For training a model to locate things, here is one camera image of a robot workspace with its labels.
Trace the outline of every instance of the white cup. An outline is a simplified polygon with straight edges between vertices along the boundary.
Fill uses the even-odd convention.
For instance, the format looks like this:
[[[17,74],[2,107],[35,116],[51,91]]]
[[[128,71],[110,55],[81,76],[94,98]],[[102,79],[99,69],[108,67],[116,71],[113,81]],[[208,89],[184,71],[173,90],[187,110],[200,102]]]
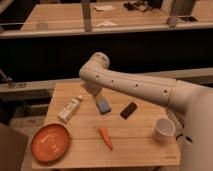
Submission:
[[[160,118],[155,124],[154,139],[163,142],[173,137],[175,133],[174,123],[167,118]]]

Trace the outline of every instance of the orange carrot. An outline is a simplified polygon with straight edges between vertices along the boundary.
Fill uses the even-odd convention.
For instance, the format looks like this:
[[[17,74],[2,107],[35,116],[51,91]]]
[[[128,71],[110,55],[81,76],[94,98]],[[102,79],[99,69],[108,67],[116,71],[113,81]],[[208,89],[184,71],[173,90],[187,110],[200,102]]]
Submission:
[[[107,128],[102,126],[98,129],[101,137],[103,138],[105,144],[109,147],[110,150],[113,150],[112,142],[110,140]]]

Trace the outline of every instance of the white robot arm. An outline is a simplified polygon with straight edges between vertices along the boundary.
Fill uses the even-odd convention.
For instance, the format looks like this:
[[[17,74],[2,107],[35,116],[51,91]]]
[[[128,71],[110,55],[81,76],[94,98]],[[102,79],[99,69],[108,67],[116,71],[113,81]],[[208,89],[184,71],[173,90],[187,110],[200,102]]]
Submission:
[[[105,54],[97,52],[80,69],[80,78],[93,89],[93,95],[106,87],[184,114],[180,170],[212,171],[212,89],[175,79],[110,71],[109,63]]]

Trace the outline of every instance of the terracotta plate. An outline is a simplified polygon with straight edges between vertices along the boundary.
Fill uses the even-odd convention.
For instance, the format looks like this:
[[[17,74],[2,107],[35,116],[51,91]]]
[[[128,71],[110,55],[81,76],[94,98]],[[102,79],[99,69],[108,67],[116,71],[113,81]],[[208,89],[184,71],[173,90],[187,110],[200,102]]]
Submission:
[[[67,129],[60,124],[50,124],[40,129],[34,136],[31,150],[40,162],[50,162],[60,158],[70,145]]]

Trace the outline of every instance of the desk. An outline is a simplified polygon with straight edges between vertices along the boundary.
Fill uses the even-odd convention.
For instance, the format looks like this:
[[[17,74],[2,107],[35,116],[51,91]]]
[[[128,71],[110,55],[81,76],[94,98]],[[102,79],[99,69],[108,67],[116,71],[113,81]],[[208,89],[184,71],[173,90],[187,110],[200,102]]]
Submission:
[[[109,20],[118,26],[133,26],[146,24],[164,24],[168,15],[160,9],[154,9],[142,13],[139,11],[128,11],[123,7],[124,2],[98,2],[91,3],[92,26]],[[115,9],[98,12],[94,5],[112,5]],[[49,29],[59,28],[83,28],[83,15],[81,3],[73,4],[38,4],[34,7],[21,30],[37,29],[37,22],[48,24]]]
[[[35,169],[93,168],[178,165],[180,153],[175,139],[165,144],[152,138],[158,118],[166,117],[165,109],[151,103],[112,90],[103,89],[112,111],[99,114],[95,102],[80,83],[56,84],[47,112],[45,125],[60,123],[57,114],[70,98],[81,94],[84,100],[80,109],[65,125],[71,136],[71,146],[61,160],[44,166],[32,161]],[[131,101],[138,106],[127,119],[119,113]],[[113,151],[101,139],[97,129],[106,126],[112,138]]]

